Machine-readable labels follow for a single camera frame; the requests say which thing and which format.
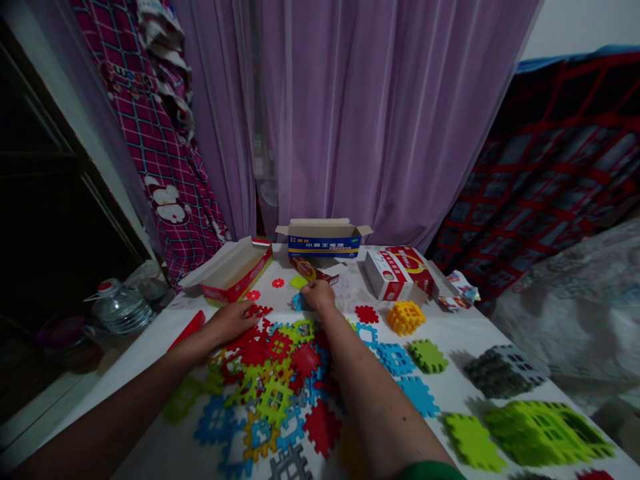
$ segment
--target hand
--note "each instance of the hand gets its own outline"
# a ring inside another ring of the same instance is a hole
[[[175,349],[180,348],[196,363],[204,362],[216,347],[230,342],[258,323],[258,317],[247,316],[252,304],[251,300],[244,300],[225,305]]]
[[[335,293],[326,280],[314,280],[300,290],[309,306],[320,315],[335,308]]]

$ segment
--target green sleeve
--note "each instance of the green sleeve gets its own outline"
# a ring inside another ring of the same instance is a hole
[[[446,463],[426,461],[404,469],[395,480],[466,480],[466,478]]]

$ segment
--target white wall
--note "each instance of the white wall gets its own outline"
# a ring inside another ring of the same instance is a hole
[[[120,177],[113,162],[109,158],[94,126],[91,124],[80,98],[71,88],[69,79],[58,62],[53,50],[49,46],[40,25],[33,16],[30,8],[22,1],[3,2],[2,17],[7,22],[11,32],[20,42],[23,50],[33,64],[49,90],[53,100],[60,108],[67,122],[75,132],[78,140],[84,146],[91,160],[96,165],[100,175],[107,184],[116,202],[122,208],[134,231],[148,250],[150,258],[154,259],[149,236],[138,220],[133,206],[127,196]]]
[[[521,60],[612,43],[640,45],[640,0],[545,0]]]

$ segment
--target pink plaid fabric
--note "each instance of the pink plaid fabric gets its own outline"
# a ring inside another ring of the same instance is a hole
[[[227,233],[193,139],[188,72],[145,50],[135,1],[71,5],[156,212],[161,254],[176,284],[211,258]]]

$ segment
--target forearm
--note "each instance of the forearm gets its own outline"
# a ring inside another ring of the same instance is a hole
[[[33,454],[14,478],[111,478],[194,367],[182,349],[88,411]]]
[[[414,463],[454,465],[446,450],[387,370],[334,307],[320,312],[335,371],[355,420],[371,472],[392,478]]]

